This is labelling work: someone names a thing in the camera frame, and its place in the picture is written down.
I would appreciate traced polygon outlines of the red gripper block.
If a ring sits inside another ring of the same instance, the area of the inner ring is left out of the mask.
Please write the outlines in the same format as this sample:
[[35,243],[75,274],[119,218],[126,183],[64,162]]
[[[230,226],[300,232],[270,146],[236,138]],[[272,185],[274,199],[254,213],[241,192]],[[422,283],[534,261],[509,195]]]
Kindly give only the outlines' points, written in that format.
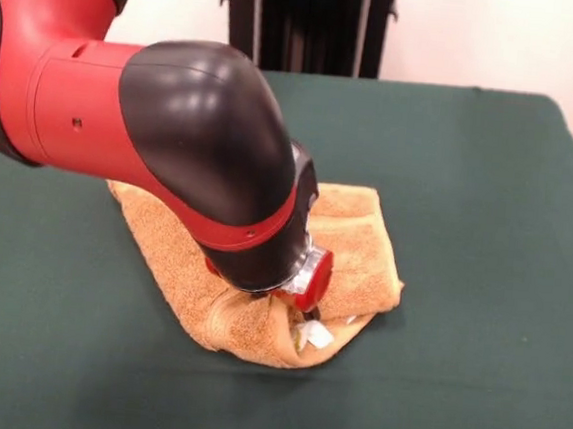
[[334,256],[331,251],[313,248],[293,278],[294,304],[303,312],[303,319],[306,322],[321,319],[320,311],[315,308],[326,293],[333,272],[333,263]]

